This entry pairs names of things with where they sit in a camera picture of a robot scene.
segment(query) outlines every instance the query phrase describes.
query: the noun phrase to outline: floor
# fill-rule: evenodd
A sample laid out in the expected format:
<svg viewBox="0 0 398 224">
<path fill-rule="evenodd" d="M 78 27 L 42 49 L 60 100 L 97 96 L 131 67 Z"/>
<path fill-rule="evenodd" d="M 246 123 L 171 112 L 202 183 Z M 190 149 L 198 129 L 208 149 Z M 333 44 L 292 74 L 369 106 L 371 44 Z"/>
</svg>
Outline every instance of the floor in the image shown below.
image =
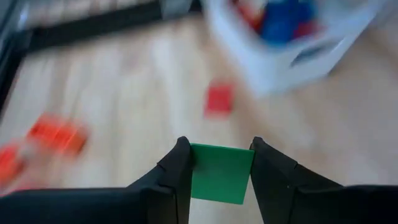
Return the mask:
<svg viewBox="0 0 398 224">
<path fill-rule="evenodd" d="M 326 79 L 251 97 L 200 17 L 111 34 L 27 57 L 0 125 L 20 138 L 44 111 L 84 122 L 90 140 L 64 187 L 126 186 L 179 136 L 248 148 L 254 136 L 341 184 L 398 184 L 398 67 L 362 35 Z M 237 84 L 227 118 L 203 117 L 213 78 Z M 190 223 L 262 223 L 244 205 L 193 199 Z"/>
</svg>

